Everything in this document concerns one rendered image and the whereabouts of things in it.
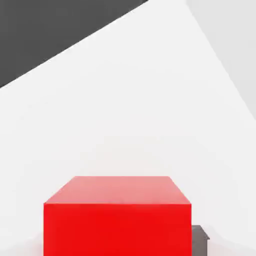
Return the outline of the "small red cube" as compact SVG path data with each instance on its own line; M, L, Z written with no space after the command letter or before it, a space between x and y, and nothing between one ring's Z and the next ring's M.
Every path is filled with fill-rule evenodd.
M192 205L168 176L76 176L43 205L43 256L192 256Z

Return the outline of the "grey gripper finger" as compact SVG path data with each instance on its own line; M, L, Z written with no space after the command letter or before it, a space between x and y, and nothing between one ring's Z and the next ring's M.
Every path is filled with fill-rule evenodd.
M212 229L192 225L192 256L225 256L221 237Z

